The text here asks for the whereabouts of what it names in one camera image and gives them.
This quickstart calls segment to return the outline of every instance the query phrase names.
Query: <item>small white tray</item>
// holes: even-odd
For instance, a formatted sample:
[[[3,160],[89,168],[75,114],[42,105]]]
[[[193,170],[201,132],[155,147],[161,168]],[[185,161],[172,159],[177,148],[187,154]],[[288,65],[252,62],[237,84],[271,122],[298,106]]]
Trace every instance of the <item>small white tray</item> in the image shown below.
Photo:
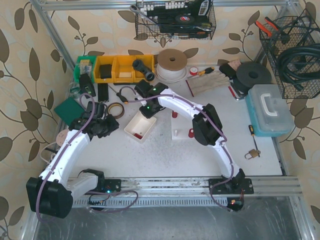
[[[145,118],[140,111],[138,111],[128,125],[124,128],[124,131],[134,140],[139,143],[143,143],[147,136],[151,132],[151,128],[155,124],[157,119],[153,116],[151,118]]]

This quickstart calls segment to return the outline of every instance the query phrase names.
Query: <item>wire basket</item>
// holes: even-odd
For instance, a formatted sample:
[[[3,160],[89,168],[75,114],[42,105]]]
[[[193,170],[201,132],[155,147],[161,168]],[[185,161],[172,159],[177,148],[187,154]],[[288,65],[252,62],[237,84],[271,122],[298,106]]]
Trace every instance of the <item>wire basket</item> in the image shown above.
[[[165,1],[148,1],[144,2],[137,2],[136,6],[141,9],[145,4],[153,5],[154,9],[157,7],[161,7],[168,12],[166,20],[170,22],[172,18],[172,22],[175,22],[175,16],[178,16],[183,12],[183,9],[187,12],[187,8],[178,8],[178,9],[166,9]],[[196,16],[195,22],[201,22],[202,24],[163,24],[163,17],[162,19],[159,16],[156,16],[156,11],[148,11],[147,16],[152,18],[156,23],[154,24],[140,15],[135,15],[135,33],[137,40],[146,40],[146,39],[154,39],[155,42],[159,42],[162,47],[166,45],[167,42],[172,42],[171,39],[182,39],[182,40],[212,40],[215,30],[216,30],[216,17],[214,6],[211,4],[208,13],[204,16]]]
[[[300,19],[301,16],[310,17],[310,14],[305,9],[299,17],[284,16],[274,20],[274,22],[279,26],[279,28],[283,30],[282,32],[289,36],[289,38],[287,38],[286,35],[284,36],[287,38],[287,40],[283,38],[283,35],[281,35],[281,31],[276,31],[269,24],[265,24],[264,27],[272,33],[271,37],[268,37],[266,33],[259,29],[259,36],[262,47],[270,62],[271,68],[273,70],[276,82],[278,84],[283,99],[312,99],[315,98],[318,94],[320,94],[320,75],[318,75],[312,80],[299,83],[301,86],[301,88],[299,89],[297,85],[285,81],[277,65],[277,59],[283,51],[296,46],[312,45],[315,43],[314,38],[319,37],[319,32],[313,32],[310,34],[309,30],[306,29],[309,26],[309,22],[306,22],[305,19]],[[312,23],[312,28],[319,29],[315,21],[312,18],[310,19]],[[297,67],[301,62],[301,56],[297,56],[293,59],[292,62],[290,62],[290,64],[287,65],[287,67],[290,69],[290,71],[293,71],[295,74],[314,73],[320,71],[320,59],[314,61],[312,57],[306,56],[304,60],[304,66]]]

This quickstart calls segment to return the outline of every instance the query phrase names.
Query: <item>red cap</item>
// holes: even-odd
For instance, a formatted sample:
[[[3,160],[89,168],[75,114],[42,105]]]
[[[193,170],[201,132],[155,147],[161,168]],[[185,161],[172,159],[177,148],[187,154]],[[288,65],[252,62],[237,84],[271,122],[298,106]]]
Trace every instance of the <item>red cap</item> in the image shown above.
[[[172,111],[172,117],[175,119],[176,117],[178,117],[178,113],[177,112],[175,112],[175,111]]]
[[[190,128],[188,136],[191,139],[195,137],[195,133],[194,133],[194,129],[193,128]]]

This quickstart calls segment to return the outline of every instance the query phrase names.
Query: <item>red-handled pliers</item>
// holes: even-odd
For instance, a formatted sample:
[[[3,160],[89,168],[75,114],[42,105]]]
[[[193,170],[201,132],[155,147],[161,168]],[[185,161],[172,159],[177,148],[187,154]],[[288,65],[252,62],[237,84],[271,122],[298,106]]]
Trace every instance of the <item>red-handled pliers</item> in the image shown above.
[[[267,24],[269,24],[274,30],[279,31],[280,27],[272,21],[269,17],[265,17],[264,20],[266,21]],[[272,37],[272,32],[270,32],[264,25],[262,25],[259,21],[255,21],[255,25],[261,29],[266,35],[270,38]],[[287,44],[290,41],[290,36],[288,33],[281,31],[281,42],[282,44]]]

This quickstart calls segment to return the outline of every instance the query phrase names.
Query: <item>padlock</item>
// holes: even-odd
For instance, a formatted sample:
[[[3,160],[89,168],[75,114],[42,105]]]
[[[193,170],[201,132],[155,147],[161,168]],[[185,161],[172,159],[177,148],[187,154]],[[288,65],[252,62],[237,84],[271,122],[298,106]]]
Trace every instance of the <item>padlock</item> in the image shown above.
[[[258,157],[258,155],[260,154],[261,152],[259,150],[256,150],[256,149],[252,149],[250,150],[246,155],[244,155],[245,159],[253,159],[255,157]]]

